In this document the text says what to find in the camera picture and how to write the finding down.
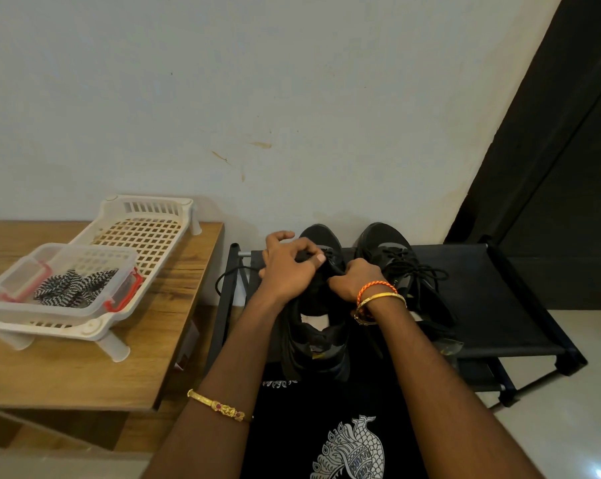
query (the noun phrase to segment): hand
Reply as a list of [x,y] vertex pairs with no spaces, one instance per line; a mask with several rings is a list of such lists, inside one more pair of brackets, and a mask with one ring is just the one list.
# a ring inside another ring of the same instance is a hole
[[[263,280],[259,291],[268,293],[281,305],[307,289],[316,269],[325,262],[323,251],[306,237],[288,243],[280,242],[293,237],[294,232],[269,234],[265,239],[267,249],[263,251],[265,268],[258,272]],[[294,258],[301,250],[306,250],[312,257],[299,263]]]
[[[356,302],[356,297],[360,290],[369,282],[381,280],[386,282],[387,279],[383,277],[380,272],[380,267],[377,265],[369,264],[364,258],[355,258],[347,264],[347,270],[344,276],[330,277],[327,283],[331,290],[337,293],[345,301],[351,303]],[[389,288],[382,284],[372,285],[363,294],[362,298],[365,299],[378,292],[386,292]]]

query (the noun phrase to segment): wooden tabletop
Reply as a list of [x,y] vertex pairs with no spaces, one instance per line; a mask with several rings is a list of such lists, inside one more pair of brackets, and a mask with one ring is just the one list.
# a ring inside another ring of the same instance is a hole
[[[69,242],[87,222],[0,222],[0,274],[47,242]],[[128,319],[112,330],[131,349],[114,363],[93,342],[37,337],[15,351],[0,341],[0,407],[150,410],[173,363],[179,338],[223,224],[185,233]]]

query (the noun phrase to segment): brown scratch mark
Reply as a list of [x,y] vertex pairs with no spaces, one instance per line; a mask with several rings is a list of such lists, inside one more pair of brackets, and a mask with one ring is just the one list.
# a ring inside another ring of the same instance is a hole
[[254,141],[249,144],[258,146],[260,149],[270,149],[272,147],[272,143],[261,143],[260,141]]
[[218,154],[216,151],[212,152],[213,155],[215,155],[219,160],[223,160],[225,161],[225,163],[227,163],[229,166],[232,166],[232,164],[227,160],[227,158],[222,157],[220,154]]

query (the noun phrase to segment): black t-shirt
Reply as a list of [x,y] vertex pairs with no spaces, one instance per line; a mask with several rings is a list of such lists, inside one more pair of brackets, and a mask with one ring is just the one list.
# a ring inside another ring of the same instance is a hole
[[243,478],[426,478],[397,385],[264,381]]

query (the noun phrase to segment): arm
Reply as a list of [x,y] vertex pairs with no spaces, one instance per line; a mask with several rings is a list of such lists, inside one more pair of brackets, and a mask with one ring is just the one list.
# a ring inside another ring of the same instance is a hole
[[[357,259],[345,276],[330,279],[330,286],[344,299],[355,302],[362,286],[374,280],[385,280],[380,269]],[[386,286],[372,286],[362,298],[386,291]],[[543,477],[432,346],[399,299],[375,299],[368,310],[391,353],[429,477]]]
[[[325,261],[322,251],[305,238],[279,242],[293,236],[291,232],[278,232],[267,237],[267,273],[263,269],[260,272],[263,282],[197,390],[204,397],[245,412],[246,417],[254,411],[276,316],[285,303],[305,290]],[[307,250],[313,257],[297,263],[294,257],[300,250]],[[237,478],[248,433],[247,422],[238,422],[191,400],[143,478]]]

